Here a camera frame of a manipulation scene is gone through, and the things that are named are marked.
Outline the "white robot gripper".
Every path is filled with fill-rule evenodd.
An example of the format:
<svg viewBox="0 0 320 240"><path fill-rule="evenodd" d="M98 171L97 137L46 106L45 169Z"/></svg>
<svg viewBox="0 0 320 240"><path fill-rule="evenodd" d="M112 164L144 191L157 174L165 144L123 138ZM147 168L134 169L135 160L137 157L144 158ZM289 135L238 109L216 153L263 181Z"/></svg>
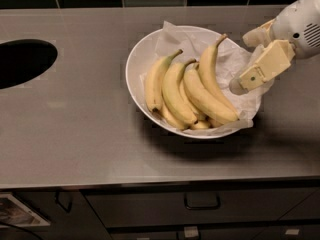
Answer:
<svg viewBox="0 0 320 240"><path fill-rule="evenodd" d="M247 32L242 39L247 47L257 48L249 64L229 83L230 91L236 95L272 81L291 66L295 54L307 59L320 53L320 0L297 0L275 20Z"/></svg>

